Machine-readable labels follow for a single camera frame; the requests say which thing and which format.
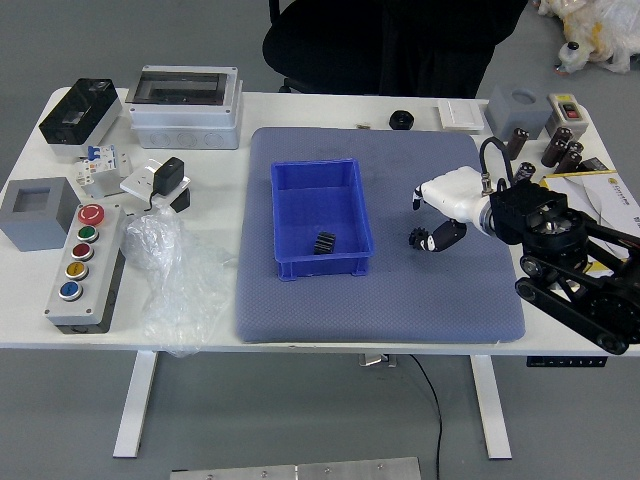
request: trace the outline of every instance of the white table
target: white table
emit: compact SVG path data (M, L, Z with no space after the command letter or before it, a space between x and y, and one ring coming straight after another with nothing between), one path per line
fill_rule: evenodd
M44 108L38 124L62 98L67 89L54 92ZM119 90L124 101L126 90ZM125 108L102 144L115 144L118 151L127 153L133 167L148 158L166 159L177 156L184 160L186 175L192 179L191 206L180 213L185 227L194 232L207 232L216 245L237 255L244 213L244 198L248 178L251 136L265 126L303 126L353 129L367 126L389 130L389 116L395 110L408 110L415 117L414 130L441 130L437 101L429 98L391 98L323 95L286 95L268 93L243 94L244 113L240 147L237 150L145 150L130 129L131 120ZM482 108L486 101L479 101ZM488 128L474 136L476 144L491 135ZM538 140L530 140L518 158L536 166L548 144L546 132ZM585 155L598 157L613 167L593 124L580 139ZM489 166L499 168L502 160L497 150L487 149ZM81 201L84 195L73 180L71 157L56 157L40 131L34 128L9 180L67 176ZM548 169L539 170L549 173ZM118 203L127 212L140 211L146 205L133 196L122 194L101 200L105 204ZM520 272L520 247L512 248L514 268ZM155 367L156 353L162 342L145 336L141 312L149 293L144 273L125 267L118 301L106 334L63 335L43 315L51 287L47 279L54 278L61 251L48 250L21 253L4 235L0 235L0 347L45 349L110 349L135 350L129 396L125 405L121 431L114 456L136 456L146 401ZM591 342L567 327L523 302L526 334L520 340L497 344L427 344L427 343L268 343L245 344L235 334L233 308L225 312L217 323L211 339L199 348L212 352L341 352L360 354L437 354L470 355L477 379L478 395L485 422L485 433L498 435L497 443L488 438L492 458L510 458L506 430L499 408L491 355L605 355ZM632 346L626 355L640 355L640 347Z

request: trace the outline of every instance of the black knob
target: black knob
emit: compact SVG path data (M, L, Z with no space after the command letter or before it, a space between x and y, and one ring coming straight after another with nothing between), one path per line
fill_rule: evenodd
M389 118L389 126L393 130L411 130L411 127L413 127L413 115L406 110L396 110Z

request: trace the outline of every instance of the emergency stop button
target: emergency stop button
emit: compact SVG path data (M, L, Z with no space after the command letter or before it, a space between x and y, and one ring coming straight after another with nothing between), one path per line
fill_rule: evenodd
M85 205L78 212L78 220L85 225L98 225L104 220L104 208L96 203Z

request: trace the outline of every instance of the gray enclosure box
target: gray enclosure box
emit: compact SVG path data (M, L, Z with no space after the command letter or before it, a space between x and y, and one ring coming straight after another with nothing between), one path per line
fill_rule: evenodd
M62 248L79 204L65 177L11 180L0 230L22 252Z
M552 111L547 96L532 88L496 85L485 116L494 136L503 142L511 138L516 128L526 130L535 140Z

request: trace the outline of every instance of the transparent cover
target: transparent cover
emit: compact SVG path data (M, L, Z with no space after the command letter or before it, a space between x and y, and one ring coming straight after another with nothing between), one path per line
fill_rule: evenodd
M143 72L132 103L223 105L224 73Z

